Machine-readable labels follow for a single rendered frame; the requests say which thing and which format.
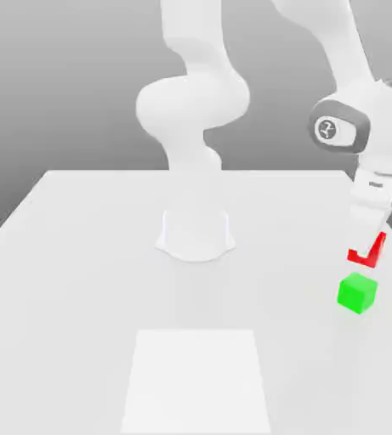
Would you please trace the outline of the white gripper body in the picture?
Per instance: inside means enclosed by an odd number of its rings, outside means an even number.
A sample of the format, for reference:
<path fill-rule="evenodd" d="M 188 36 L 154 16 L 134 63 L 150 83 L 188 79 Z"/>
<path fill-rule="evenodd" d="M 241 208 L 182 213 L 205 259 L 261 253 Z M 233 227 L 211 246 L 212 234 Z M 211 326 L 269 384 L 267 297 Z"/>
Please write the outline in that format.
<path fill-rule="evenodd" d="M 390 214 L 392 212 L 392 174 L 359 167 L 350 191 L 352 206 L 362 206 Z"/>

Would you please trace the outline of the small green cube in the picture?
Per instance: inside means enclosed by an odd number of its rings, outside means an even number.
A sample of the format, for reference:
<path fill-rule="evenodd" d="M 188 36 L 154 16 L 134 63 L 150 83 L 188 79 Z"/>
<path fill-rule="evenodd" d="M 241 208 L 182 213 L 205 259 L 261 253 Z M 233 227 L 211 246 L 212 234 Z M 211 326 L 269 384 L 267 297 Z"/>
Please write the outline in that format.
<path fill-rule="evenodd" d="M 377 281 L 351 273 L 340 281 L 337 302 L 356 314 L 363 314 L 373 305 L 377 288 Z"/>

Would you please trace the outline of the small red cube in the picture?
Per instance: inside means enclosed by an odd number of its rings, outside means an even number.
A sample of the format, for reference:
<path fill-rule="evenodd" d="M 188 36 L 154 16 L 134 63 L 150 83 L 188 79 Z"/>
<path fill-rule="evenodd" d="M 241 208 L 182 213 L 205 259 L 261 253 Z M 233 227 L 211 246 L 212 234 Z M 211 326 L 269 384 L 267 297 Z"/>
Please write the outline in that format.
<path fill-rule="evenodd" d="M 368 268 L 375 268 L 383 250 L 386 236 L 385 232 L 380 232 L 366 256 L 362 256 L 357 251 L 349 249 L 347 260 Z"/>

